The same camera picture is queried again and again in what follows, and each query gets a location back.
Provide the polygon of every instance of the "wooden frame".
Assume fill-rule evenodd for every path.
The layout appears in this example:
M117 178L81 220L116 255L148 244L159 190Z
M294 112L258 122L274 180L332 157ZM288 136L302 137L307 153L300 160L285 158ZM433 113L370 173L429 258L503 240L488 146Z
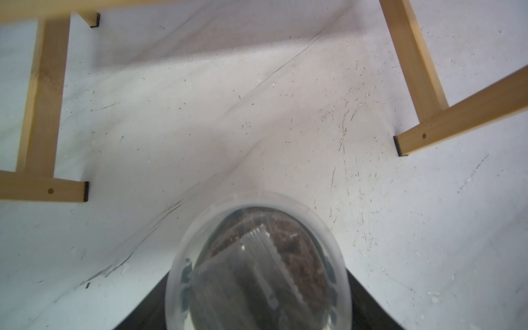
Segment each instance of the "wooden frame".
M85 202L88 182L53 178L70 13L99 26L95 7L159 0L4 0L0 22L39 20L16 172L0 171L0 199ZM409 0L380 0L420 124L394 137L399 156L528 107L528 66L449 107Z
M528 66L449 107L409 0L380 0L420 124L394 137L407 156L528 107Z
M91 27L99 25L99 13L79 15ZM39 20L16 172L0 171L0 199L88 200L88 182L53 178L69 34L69 15Z

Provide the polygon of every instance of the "black end cap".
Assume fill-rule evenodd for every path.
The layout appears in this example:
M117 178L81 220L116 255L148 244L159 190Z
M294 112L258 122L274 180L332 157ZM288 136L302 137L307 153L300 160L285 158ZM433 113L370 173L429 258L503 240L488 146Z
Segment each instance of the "black end cap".
M91 28L93 29L94 27L98 27L100 20L101 20L101 14L97 13L97 24L95 26L91 26Z
M88 181L84 182L84 201L88 202L88 191L90 190L90 183Z
M407 156L407 155L402 155L401 154L400 144L398 143L398 137L396 135L394 135L393 138L394 138L394 144L396 145L396 151L398 152L398 156L400 156L400 157Z

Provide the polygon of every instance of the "wooden leg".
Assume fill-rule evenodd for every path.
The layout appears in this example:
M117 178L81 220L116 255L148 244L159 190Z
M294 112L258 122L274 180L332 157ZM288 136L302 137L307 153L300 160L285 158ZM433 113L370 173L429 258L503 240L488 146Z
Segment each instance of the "wooden leg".
M380 0L420 122L448 108L444 90L409 0Z
M0 199L82 203L88 200L88 182L0 171Z
M17 172L53 177L69 32L70 16L39 21Z
M395 137L409 155L528 107L528 65Z
M101 14L96 11L92 12L78 12L79 16L88 24L89 27L98 27Z

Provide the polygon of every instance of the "black platform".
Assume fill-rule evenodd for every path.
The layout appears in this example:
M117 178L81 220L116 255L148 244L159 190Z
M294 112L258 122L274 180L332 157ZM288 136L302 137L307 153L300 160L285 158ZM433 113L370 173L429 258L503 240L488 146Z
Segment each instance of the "black platform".
M165 287L168 274L115 330L166 330ZM348 272L352 296L353 330L403 330Z

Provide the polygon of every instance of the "clear plastic dome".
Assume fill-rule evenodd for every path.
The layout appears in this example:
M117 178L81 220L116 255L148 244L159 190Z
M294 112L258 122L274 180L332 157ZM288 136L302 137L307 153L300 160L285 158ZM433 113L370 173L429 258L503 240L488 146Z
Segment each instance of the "clear plastic dome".
M203 211L180 243L167 281L169 330L349 330L343 256L307 206L254 191Z

